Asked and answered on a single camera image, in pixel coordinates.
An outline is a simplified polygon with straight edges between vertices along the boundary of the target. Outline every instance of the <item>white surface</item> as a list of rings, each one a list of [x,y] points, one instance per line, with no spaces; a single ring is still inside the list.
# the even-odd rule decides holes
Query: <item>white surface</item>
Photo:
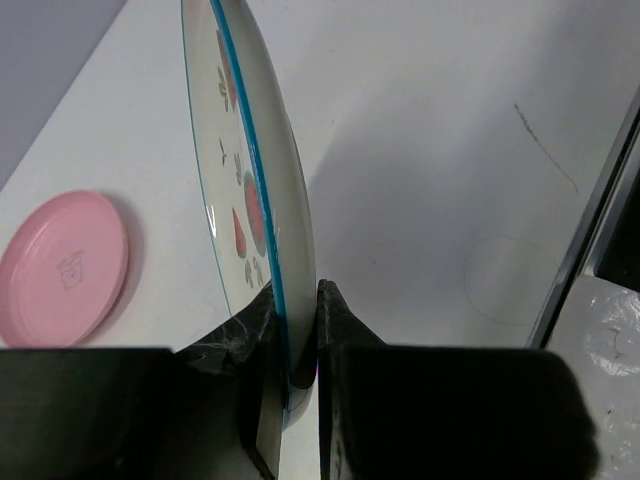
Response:
[[[113,199],[131,235],[121,307],[94,342],[179,348],[222,322],[178,3],[124,7],[0,192],[0,248],[37,206],[77,188]]]
[[[318,275],[386,340],[524,344],[553,280],[535,259],[562,259],[637,88],[640,3],[250,3],[297,135]],[[144,270],[104,343],[179,347],[224,319],[179,24],[177,2],[130,0],[0,194],[3,243],[70,188],[135,213]],[[315,443],[289,441],[303,425],[285,435],[285,480],[317,478]]]
[[[605,280],[579,277],[549,349],[576,373],[598,427],[598,480],[640,477],[640,299]]]

